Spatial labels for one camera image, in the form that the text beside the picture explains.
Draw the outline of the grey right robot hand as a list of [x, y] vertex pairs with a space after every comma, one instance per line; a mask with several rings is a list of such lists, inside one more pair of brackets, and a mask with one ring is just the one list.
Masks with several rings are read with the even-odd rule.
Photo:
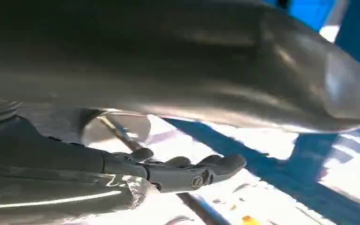
[[232, 178], [240, 155], [165, 162], [41, 135], [21, 103], [242, 128], [360, 128], [360, 63], [248, 0], [0, 0], [0, 225], [157, 221], [168, 193]]

